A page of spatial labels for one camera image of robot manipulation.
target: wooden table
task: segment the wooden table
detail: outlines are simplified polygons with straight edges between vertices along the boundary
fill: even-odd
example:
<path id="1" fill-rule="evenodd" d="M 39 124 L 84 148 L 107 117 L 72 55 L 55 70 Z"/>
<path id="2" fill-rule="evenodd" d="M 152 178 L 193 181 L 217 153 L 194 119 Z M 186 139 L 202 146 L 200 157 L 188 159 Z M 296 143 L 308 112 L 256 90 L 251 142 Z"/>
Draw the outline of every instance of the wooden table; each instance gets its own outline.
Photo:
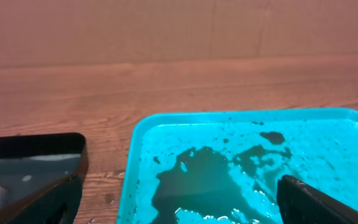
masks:
<path id="1" fill-rule="evenodd" d="M 0 69 L 0 136 L 88 140 L 75 223 L 115 222 L 131 132 L 145 116 L 330 106 L 358 110 L 358 55 Z"/>

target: beige wall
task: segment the beige wall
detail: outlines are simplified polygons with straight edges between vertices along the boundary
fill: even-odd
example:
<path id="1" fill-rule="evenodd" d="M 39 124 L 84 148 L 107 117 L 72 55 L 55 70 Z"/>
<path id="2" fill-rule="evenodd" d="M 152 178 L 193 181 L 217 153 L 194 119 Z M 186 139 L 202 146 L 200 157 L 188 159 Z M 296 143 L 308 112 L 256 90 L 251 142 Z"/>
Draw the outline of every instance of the beige wall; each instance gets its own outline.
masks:
<path id="1" fill-rule="evenodd" d="M 358 53 L 358 0 L 0 1 L 0 67 Z"/>

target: blue tray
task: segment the blue tray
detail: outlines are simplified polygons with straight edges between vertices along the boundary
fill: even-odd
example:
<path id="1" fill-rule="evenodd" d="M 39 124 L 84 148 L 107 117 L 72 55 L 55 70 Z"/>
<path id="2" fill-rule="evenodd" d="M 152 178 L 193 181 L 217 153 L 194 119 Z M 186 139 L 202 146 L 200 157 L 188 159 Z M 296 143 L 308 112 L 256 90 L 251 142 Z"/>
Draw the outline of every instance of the blue tray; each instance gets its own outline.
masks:
<path id="1" fill-rule="evenodd" d="M 188 163 L 189 159 L 197 163 Z M 204 171 L 209 173 L 190 176 Z M 282 223 L 275 186 L 283 174 L 294 175 L 358 211 L 358 111 L 149 116 L 132 136 L 117 223 L 163 223 L 172 206 L 178 207 L 174 223 Z M 176 177 L 167 180 L 169 175 Z M 205 181 L 206 187 L 200 187 Z M 177 197 L 192 182 L 188 198 L 168 203 L 167 198 Z"/>

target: brown wall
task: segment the brown wall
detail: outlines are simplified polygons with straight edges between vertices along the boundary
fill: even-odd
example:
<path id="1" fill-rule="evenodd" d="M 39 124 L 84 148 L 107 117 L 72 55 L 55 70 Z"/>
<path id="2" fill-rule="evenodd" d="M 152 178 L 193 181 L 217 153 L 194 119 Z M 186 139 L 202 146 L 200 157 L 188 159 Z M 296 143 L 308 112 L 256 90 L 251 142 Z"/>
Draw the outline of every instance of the brown wall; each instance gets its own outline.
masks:
<path id="1" fill-rule="evenodd" d="M 358 0 L 0 1 L 0 67 L 358 53 Z"/>

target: turquoise plastic tray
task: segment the turquoise plastic tray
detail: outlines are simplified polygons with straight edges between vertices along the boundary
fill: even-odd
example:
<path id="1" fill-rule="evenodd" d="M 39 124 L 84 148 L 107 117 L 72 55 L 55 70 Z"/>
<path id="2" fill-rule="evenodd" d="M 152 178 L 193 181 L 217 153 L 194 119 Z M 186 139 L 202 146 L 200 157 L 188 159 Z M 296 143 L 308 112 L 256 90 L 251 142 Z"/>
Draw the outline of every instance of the turquoise plastic tray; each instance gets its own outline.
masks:
<path id="1" fill-rule="evenodd" d="M 285 142 L 272 144 L 260 135 L 272 131 L 282 133 Z M 256 211 L 235 214 L 243 223 L 282 223 L 272 202 L 276 191 L 267 186 L 283 174 L 297 175 L 358 210 L 358 111 L 326 108 L 172 113 L 149 116 L 135 127 L 117 223 L 152 223 L 158 214 L 152 206 L 160 183 L 157 175 L 173 169 L 177 155 L 205 146 L 228 161 L 254 146 L 270 150 L 259 159 L 273 162 L 258 166 L 253 177 L 239 166 L 229 165 L 230 176 L 241 188 L 241 200 Z M 286 149 L 290 149 L 291 157 L 282 156 Z M 277 170 L 275 175 L 266 175 L 271 170 Z M 178 209 L 175 216 L 177 223 L 185 224 L 232 223 L 230 218 L 203 217 L 185 209 Z"/>

